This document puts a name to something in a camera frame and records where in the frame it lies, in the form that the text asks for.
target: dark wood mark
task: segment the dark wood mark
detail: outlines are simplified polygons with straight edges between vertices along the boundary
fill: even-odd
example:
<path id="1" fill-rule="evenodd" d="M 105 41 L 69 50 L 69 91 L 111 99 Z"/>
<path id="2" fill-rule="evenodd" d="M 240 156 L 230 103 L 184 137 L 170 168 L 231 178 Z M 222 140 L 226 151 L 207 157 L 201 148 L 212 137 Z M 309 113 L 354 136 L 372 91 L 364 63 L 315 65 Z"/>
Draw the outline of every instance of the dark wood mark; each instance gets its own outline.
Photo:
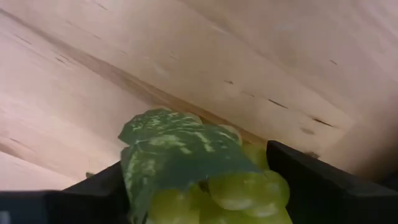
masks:
<path id="1" fill-rule="evenodd" d="M 130 94 L 139 97 L 142 101 L 146 101 L 153 105 L 165 105 L 173 108 L 177 111 L 192 111 L 195 114 L 199 114 L 203 118 L 204 123 L 216 123 L 216 124 L 228 124 L 232 125 L 227 120 L 220 118 L 202 108 L 198 108 L 186 101 L 180 100 L 166 92 L 156 89 L 156 87 L 141 81 L 140 79 L 134 77 L 130 73 L 121 70 L 120 68 L 111 65 L 101 59 L 98 59 L 81 49 L 73 47 L 64 41 L 55 38 L 54 36 L 40 30 L 26 21 L 23 21 L 13 14 L 6 12 L 0 8 L 0 14 L 12 19 L 14 22 L 25 26 L 31 30 L 34 34 L 39 35 L 41 38 L 53 44 L 57 47 L 63 54 L 67 55 L 70 59 L 78 62 L 81 66 L 93 71 L 95 74 L 100 75 L 104 79 L 112 82 L 123 90 L 129 92 Z M 243 129 L 239 129 L 239 132 L 244 136 L 245 139 L 254 142 L 266 143 L 266 140 L 251 134 Z"/>
<path id="2" fill-rule="evenodd" d="M 248 93 L 248 92 L 246 92 L 246 91 L 242 91 L 242 94 L 247 95 L 247 96 L 251 96 L 251 97 L 256 97 L 256 96 L 254 96 L 253 94 Z"/>
<path id="3" fill-rule="evenodd" d="M 283 108 L 285 108 L 285 109 L 288 109 L 287 106 L 284 106 L 284 105 L 282 105 L 282 104 L 280 104 L 280 103 L 278 103 L 278 102 L 276 102 L 276 101 L 274 101 L 274 100 L 268 99 L 268 101 L 270 101 L 271 103 L 274 103 L 275 105 L 278 105 L 278 106 L 280 106 L 280 107 L 283 107 Z"/>
<path id="4" fill-rule="evenodd" d="M 11 141 L 17 143 L 18 145 L 25 147 L 26 149 L 30 149 L 27 145 L 25 145 L 24 143 L 22 143 L 22 142 L 20 142 L 20 141 L 18 141 L 18 140 L 16 140 L 16 139 L 13 139 L 13 138 L 9 138 L 9 139 L 10 139 Z"/>
<path id="5" fill-rule="evenodd" d="M 173 52 L 170 53 L 170 58 L 172 58 L 174 60 L 178 60 L 178 57 L 176 57 Z"/>
<path id="6" fill-rule="evenodd" d="M 318 159 L 320 156 L 316 154 L 315 152 L 306 152 L 306 155 L 311 156 L 312 158 Z"/>
<path id="7" fill-rule="evenodd" d="M 311 129 L 308 128 L 300 128 L 302 132 L 304 132 L 305 134 L 309 134 L 309 135 L 315 135 L 315 132 L 313 132 Z"/>
<path id="8" fill-rule="evenodd" d="M 17 34 L 14 34 L 14 36 L 18 37 L 19 39 L 21 39 L 22 41 L 24 41 L 25 43 L 32 45 L 32 43 L 30 43 L 28 40 L 25 40 L 24 38 L 18 36 Z"/>
<path id="9" fill-rule="evenodd" d="M 96 1 L 95 1 L 94 3 L 95 3 L 97 6 L 103 8 L 104 10 L 108 10 L 107 8 L 105 8 L 105 6 L 101 5 L 100 3 L 96 2 Z"/>
<path id="10" fill-rule="evenodd" d="M 234 85 L 234 83 L 231 80 L 224 80 L 225 83 L 228 83 L 230 85 Z"/>
<path id="11" fill-rule="evenodd" d="M 61 59 L 59 59 L 57 57 L 55 57 L 55 59 L 57 59 L 59 62 L 65 63 L 63 60 L 61 60 Z"/>
<path id="12" fill-rule="evenodd" d="M 0 142 L 0 152 L 3 152 L 5 154 L 9 154 L 10 156 L 14 156 L 16 158 L 23 159 L 17 151 L 15 151 L 13 148 L 3 144 Z"/>
<path id="13" fill-rule="evenodd" d="M 329 126 L 329 127 L 331 127 L 331 128 L 334 128 L 333 125 L 328 124 L 328 123 L 326 123 L 326 122 L 320 120 L 319 118 L 314 118 L 314 117 L 313 117 L 312 120 L 313 120 L 313 121 L 316 121 L 316 122 L 318 122 L 318 123 L 324 124 L 324 125 L 326 125 L 326 126 Z"/>
<path id="14" fill-rule="evenodd" d="M 88 32 L 89 34 L 91 34 L 91 35 L 93 35 L 95 38 L 97 38 L 98 40 L 102 40 L 102 38 L 101 37 L 98 37 L 97 35 L 95 35 L 95 34 L 92 34 L 92 33 L 90 33 L 90 32 Z"/>
<path id="15" fill-rule="evenodd" d="M 69 61 L 69 58 L 67 58 L 67 57 L 65 57 L 63 55 L 59 55 L 59 56 L 63 57 L 65 60 Z"/>

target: green leaf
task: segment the green leaf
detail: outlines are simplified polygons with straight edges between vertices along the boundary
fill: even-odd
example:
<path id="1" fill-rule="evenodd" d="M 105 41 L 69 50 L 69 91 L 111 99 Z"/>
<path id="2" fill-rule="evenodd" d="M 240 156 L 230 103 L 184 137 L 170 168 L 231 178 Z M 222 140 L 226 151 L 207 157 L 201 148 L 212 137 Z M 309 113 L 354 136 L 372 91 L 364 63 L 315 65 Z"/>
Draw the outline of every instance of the green leaf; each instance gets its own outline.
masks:
<path id="1" fill-rule="evenodd" d="M 86 178 L 90 178 L 92 176 L 94 176 L 95 174 L 92 172 L 86 172 Z"/>
<path id="2" fill-rule="evenodd" d="M 243 154 L 236 134 L 183 113 L 159 109 L 137 115 L 119 139 L 130 145 L 121 153 L 121 166 L 135 224 L 142 223 L 157 190 L 187 190 L 229 172 L 261 172 Z"/>

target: green grape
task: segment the green grape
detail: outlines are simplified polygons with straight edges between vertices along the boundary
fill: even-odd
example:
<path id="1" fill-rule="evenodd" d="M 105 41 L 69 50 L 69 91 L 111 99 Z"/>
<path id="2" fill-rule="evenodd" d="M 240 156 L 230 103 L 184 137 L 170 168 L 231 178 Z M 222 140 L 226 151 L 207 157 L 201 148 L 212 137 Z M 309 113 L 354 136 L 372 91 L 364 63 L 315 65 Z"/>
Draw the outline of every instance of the green grape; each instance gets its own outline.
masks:
<path id="1" fill-rule="evenodd" d="M 191 194 L 191 208 L 200 208 L 202 205 L 209 204 L 208 201 L 211 201 L 210 195 L 203 192 L 197 184 L 191 187 L 189 192 Z"/>
<path id="2" fill-rule="evenodd" d="M 219 126 L 225 128 L 225 129 L 227 129 L 228 131 L 230 131 L 230 132 L 232 132 L 232 133 L 234 133 L 234 134 L 236 134 L 236 135 L 238 136 L 238 138 L 239 138 L 239 144 L 242 145 L 242 142 L 243 142 L 243 141 L 242 141 L 242 136 L 241 136 L 241 134 L 239 133 L 239 131 L 236 130 L 236 128 L 234 128 L 234 127 L 232 127 L 232 126 L 229 126 L 229 125 L 225 125 L 225 124 L 219 124 Z"/>
<path id="3" fill-rule="evenodd" d="M 154 224 L 184 224 L 190 204 L 189 192 L 161 190 L 152 200 L 148 217 Z"/>
<path id="4" fill-rule="evenodd" d="M 286 208 L 282 208 L 279 212 L 264 218 L 255 218 L 252 224 L 293 224 L 287 213 Z"/>
<path id="5" fill-rule="evenodd" d="M 185 116 L 189 116 L 189 117 L 195 119 L 195 121 L 197 121 L 199 124 L 203 124 L 203 122 L 201 121 L 201 119 L 199 118 L 199 116 L 196 115 L 196 114 L 193 114 L 193 113 L 189 113 L 189 112 L 188 112 L 188 113 L 184 113 L 184 115 L 185 115 Z"/>
<path id="6" fill-rule="evenodd" d="M 189 210 L 182 218 L 181 224 L 199 224 L 200 211 L 199 209 Z"/>
<path id="7" fill-rule="evenodd" d="M 145 224 L 154 224 L 154 221 L 152 221 L 150 218 L 147 218 Z"/>
<path id="8" fill-rule="evenodd" d="M 211 198 L 223 209 L 244 210 L 255 206 L 265 176 L 235 173 L 209 179 Z"/>
<path id="9" fill-rule="evenodd" d="M 259 203 L 252 208 L 243 210 L 243 213 L 250 217 L 268 217 L 277 213 L 280 210 L 278 202 Z"/>
<path id="10" fill-rule="evenodd" d="M 260 219 L 249 217 L 239 211 L 220 210 L 210 216 L 201 215 L 200 224 L 253 224 L 261 223 Z"/>
<path id="11" fill-rule="evenodd" d="M 265 170 L 266 183 L 264 191 L 272 195 L 281 207 L 286 207 L 290 198 L 290 189 L 287 181 L 277 172 Z"/>
<path id="12" fill-rule="evenodd" d="M 261 169 L 269 169 L 266 149 L 264 146 L 259 144 L 243 144 L 243 153 L 258 167 Z"/>
<path id="13" fill-rule="evenodd" d="M 228 218 L 220 207 L 202 207 L 200 210 L 200 224 L 227 224 Z"/>

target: grape bunch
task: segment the grape bunch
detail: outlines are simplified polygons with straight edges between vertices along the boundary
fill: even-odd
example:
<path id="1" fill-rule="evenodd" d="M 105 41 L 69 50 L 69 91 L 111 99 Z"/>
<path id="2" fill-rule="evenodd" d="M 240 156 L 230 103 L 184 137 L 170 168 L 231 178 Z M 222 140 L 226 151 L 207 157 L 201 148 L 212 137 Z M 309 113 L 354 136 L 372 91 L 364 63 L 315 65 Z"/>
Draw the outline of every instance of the grape bunch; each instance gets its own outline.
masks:
<path id="1" fill-rule="evenodd" d="M 241 139 L 237 130 L 224 128 Z M 160 190 L 146 224 L 291 224 L 285 208 L 290 196 L 287 181 L 269 169 L 262 146 L 243 144 L 242 149 L 262 174 L 230 173 L 210 177 L 188 191 Z"/>

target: light wood surface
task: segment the light wood surface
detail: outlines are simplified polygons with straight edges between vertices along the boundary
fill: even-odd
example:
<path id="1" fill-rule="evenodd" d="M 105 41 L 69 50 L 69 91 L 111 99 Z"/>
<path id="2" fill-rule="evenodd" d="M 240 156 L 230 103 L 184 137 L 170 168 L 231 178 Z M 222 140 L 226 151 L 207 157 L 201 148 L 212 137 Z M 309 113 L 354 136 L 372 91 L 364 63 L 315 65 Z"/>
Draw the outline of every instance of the light wood surface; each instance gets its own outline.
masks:
<path id="1" fill-rule="evenodd" d="M 76 180 L 0 152 L 0 190 L 64 189 Z"/>
<path id="2" fill-rule="evenodd" d="M 380 177 L 398 158 L 395 6 L 0 0 L 0 142 L 80 180 L 118 158 L 123 122 L 162 103 Z"/>
<path id="3" fill-rule="evenodd" d="M 20 162 L 24 169 L 30 163 L 69 178 L 50 188 L 68 187 L 70 179 L 83 180 L 86 171 L 99 172 L 119 160 L 124 144 L 117 136 L 123 124 L 147 110 L 149 101 L 4 16 L 0 49 L 0 151 L 25 160 Z M 6 158 L 0 157 L 2 173 L 13 169 Z M 40 182 L 42 172 L 38 175 L 26 184 Z M 7 186 L 0 181 L 0 190 Z"/>

